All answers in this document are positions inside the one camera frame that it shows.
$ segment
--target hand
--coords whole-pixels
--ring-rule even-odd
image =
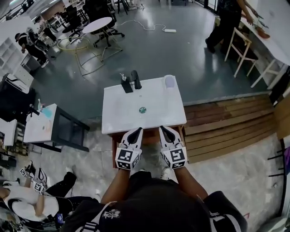
[[[259,14],[258,14],[258,12],[256,12],[256,10],[255,10],[254,8],[251,8],[251,11],[253,12],[253,14],[254,14],[257,18],[259,18]]]
[[[250,15],[246,15],[246,21],[248,22],[249,25],[252,25],[254,22],[252,16]]]

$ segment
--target power strip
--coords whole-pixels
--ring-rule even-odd
[[[176,33],[176,30],[175,29],[165,29],[164,32]]]

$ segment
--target gray floor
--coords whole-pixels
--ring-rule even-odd
[[[124,50],[108,58],[98,71],[87,75],[87,80],[80,75],[73,54],[60,53],[56,60],[34,74],[32,86],[42,102],[56,103],[79,119],[100,116],[103,88],[120,84],[119,73],[130,75],[133,69],[138,71],[141,80],[175,75],[185,105],[266,90],[263,81],[250,88],[258,77],[256,70],[251,79],[246,77],[250,64],[245,62],[234,78],[237,62],[225,63],[219,51],[214,55],[207,51],[204,40],[213,29],[211,12],[191,2],[187,6],[183,3],[167,5],[165,0],[161,3],[143,0],[142,3],[144,10],[117,14],[117,24],[135,19],[146,28],[164,24],[177,33],[165,33],[162,26],[157,26],[155,31],[145,31],[135,22],[118,27],[126,35],[125,38],[117,36]],[[88,38],[91,42],[96,40],[91,35]],[[105,44],[105,41],[99,43],[99,52]],[[82,60],[90,55],[82,54]],[[96,59],[92,59],[85,68],[92,71],[97,65]]]
[[[116,169],[112,167],[112,141],[101,132],[101,122],[86,121],[91,127],[87,133],[85,145],[90,152],[63,147],[61,153],[42,150],[42,154],[31,152],[29,157],[17,157],[17,167],[11,172],[4,170],[8,179],[25,179],[19,170],[32,160],[36,167],[42,167],[49,176],[50,184],[62,180],[65,167],[76,165],[77,181],[72,196],[94,197],[96,190],[101,196],[112,182]],[[153,177],[160,177],[165,162],[160,155],[161,145],[143,146],[140,162],[132,173],[144,168]],[[280,149],[276,134],[230,154],[189,164],[187,168],[196,180],[211,194],[221,190],[226,197],[246,215],[249,213],[248,232],[257,229],[279,210],[283,186],[282,177],[269,178],[270,174],[280,173],[281,159],[267,160]],[[171,179],[176,181],[174,173]]]

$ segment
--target cable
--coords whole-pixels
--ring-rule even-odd
[[[140,22],[138,22],[138,21],[136,21],[136,20],[129,20],[129,21],[126,21],[126,22],[124,22],[124,23],[122,23],[122,24],[120,24],[120,25],[116,25],[116,27],[117,26],[122,26],[123,24],[125,24],[125,23],[128,23],[128,22],[136,22],[136,23],[139,23],[142,27],[143,27],[143,29],[144,30],[146,30],[146,31],[154,31],[155,30],[155,26],[164,26],[163,27],[163,31],[165,30],[165,28],[166,28],[166,26],[165,25],[163,25],[163,24],[155,24],[154,25],[154,29],[146,29]]]

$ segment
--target round white table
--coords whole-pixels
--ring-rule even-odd
[[[105,17],[105,18],[101,18],[101,19],[97,19],[93,22],[91,22],[89,25],[87,25],[82,32],[84,34],[86,33],[91,33],[94,31],[97,31],[105,26],[107,26],[113,19],[111,17]]]

